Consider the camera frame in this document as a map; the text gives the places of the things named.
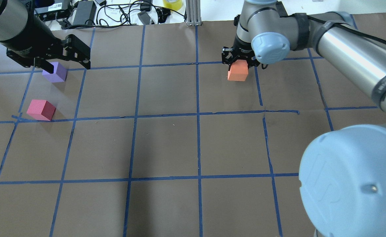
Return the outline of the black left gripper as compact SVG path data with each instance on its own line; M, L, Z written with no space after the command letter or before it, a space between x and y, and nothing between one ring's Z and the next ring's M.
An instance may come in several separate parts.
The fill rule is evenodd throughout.
M85 69L91 69L91 48L73 34L64 40L35 15L30 15L24 29L12 39L5 41L6 55L21 66L34 66L49 74L54 73L50 59L73 61Z

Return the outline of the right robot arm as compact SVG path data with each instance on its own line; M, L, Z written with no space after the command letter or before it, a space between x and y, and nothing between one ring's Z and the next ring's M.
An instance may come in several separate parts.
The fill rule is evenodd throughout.
M324 63L319 89L324 111L386 113L386 41L353 27L345 12L287 15L276 0L246 0L234 20L234 45L224 47L230 69L278 63L312 48ZM300 198L321 237L386 237L386 124L359 124L324 133L304 150L298 171Z

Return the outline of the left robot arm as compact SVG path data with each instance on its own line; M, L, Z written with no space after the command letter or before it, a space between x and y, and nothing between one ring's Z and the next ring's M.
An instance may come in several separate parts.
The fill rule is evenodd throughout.
M34 15L34 2L29 8L19 0L0 0L0 44L6 55L19 65L41 68L52 74L49 60L80 63L91 69L91 49L77 36L57 38L44 22Z

